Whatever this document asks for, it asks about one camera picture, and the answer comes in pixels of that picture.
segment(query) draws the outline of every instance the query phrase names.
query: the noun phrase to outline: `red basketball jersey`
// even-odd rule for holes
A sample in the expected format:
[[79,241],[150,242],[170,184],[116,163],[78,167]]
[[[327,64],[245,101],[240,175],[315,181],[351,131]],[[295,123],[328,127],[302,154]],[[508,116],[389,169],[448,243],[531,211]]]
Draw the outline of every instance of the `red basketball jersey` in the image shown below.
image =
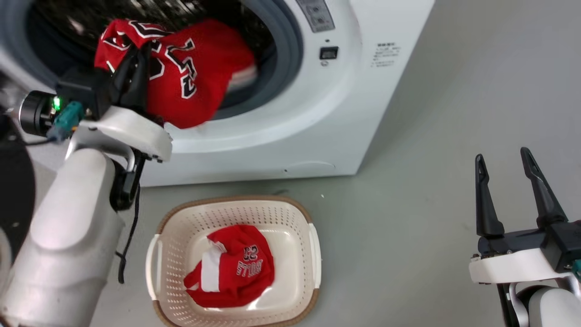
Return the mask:
[[238,32],[216,20],[169,33],[158,24],[116,19],[101,35],[95,67],[114,72],[131,44],[140,48],[148,41],[148,112],[180,129],[211,119],[232,75],[254,66]]

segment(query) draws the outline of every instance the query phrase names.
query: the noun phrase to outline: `laundry basket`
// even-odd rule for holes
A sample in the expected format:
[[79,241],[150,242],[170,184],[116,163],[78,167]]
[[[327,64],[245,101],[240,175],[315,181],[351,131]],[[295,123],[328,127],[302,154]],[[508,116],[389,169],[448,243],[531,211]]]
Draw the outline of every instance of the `laundry basket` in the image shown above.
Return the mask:
[[[203,308],[185,292],[184,277],[210,248],[207,235],[232,225],[254,225],[274,257],[272,286],[239,308]],[[230,197],[189,202],[172,209],[154,235],[146,280],[159,318],[172,327],[289,326],[317,302],[321,250],[306,210],[278,196]]]

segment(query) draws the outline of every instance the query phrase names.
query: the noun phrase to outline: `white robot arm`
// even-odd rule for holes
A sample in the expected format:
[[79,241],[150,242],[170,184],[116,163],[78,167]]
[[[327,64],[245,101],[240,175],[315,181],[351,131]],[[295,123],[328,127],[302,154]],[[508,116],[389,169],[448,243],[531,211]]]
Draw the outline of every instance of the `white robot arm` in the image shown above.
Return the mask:
[[[507,327],[581,326],[581,221],[569,222],[527,148],[521,148],[531,180],[538,229],[504,233],[482,155],[476,156],[476,233],[480,254],[469,264],[472,281],[495,284]],[[521,282],[555,280],[516,291]]]
[[[133,73],[133,81],[143,80],[136,78],[139,71]],[[56,97],[37,91],[29,94],[20,108],[23,129],[47,135],[58,124],[58,117],[67,117],[67,108],[74,107],[77,98],[74,90],[65,89],[80,82],[78,77],[74,73],[72,79],[69,75],[62,80]],[[65,129],[74,129],[69,150],[33,217],[4,286],[0,325],[88,326],[124,226],[118,212],[128,210],[133,203],[145,161],[170,159],[170,136],[139,111],[145,92],[125,100],[120,94],[110,101],[108,97],[98,99],[99,85],[91,87],[84,88],[91,89],[93,95],[85,95],[83,100],[82,110],[87,111],[81,116],[85,119],[73,124],[60,122]],[[122,88],[132,90],[131,86]],[[69,105],[55,115],[53,100],[58,105],[61,101]],[[123,166],[108,155],[121,156],[127,164]]]

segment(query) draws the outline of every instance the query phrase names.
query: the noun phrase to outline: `control panel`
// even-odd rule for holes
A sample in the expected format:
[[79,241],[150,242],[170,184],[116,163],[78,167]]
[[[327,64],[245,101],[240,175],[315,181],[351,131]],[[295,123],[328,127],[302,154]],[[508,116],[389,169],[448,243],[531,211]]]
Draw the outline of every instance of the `control panel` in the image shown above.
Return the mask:
[[296,0],[314,33],[335,29],[333,18],[325,0]]

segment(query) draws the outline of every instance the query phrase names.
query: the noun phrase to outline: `black cable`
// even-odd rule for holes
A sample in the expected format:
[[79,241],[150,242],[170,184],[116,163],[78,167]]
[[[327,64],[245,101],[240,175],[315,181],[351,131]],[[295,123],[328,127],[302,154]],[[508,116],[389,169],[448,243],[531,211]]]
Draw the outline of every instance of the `black cable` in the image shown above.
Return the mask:
[[137,219],[139,218],[139,194],[141,193],[141,186],[137,186],[137,193],[135,194],[135,216],[133,217],[133,223],[131,224],[131,229],[129,231],[129,236],[127,237],[127,243],[123,249],[123,253],[115,252],[121,261],[119,262],[119,274],[117,275],[117,280],[119,284],[125,284],[125,277],[123,273],[125,272],[125,265],[127,264],[127,251],[129,251],[129,245],[131,244],[131,239],[133,239],[133,233],[135,233],[135,227],[137,227]]

